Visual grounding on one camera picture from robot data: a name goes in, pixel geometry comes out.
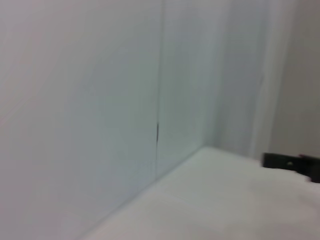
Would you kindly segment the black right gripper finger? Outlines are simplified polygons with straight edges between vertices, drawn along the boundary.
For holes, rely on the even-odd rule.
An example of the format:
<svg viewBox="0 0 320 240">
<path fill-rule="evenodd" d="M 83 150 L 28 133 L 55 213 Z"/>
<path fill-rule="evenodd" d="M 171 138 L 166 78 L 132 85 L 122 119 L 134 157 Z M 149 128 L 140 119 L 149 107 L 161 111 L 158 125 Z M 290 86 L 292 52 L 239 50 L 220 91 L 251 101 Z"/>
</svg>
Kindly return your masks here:
<svg viewBox="0 0 320 240">
<path fill-rule="evenodd" d="M 269 169 L 281 169 L 296 172 L 312 183 L 320 182 L 320 159 L 313 156 L 289 156 L 276 153 L 264 153 L 261 166 Z"/>
</svg>

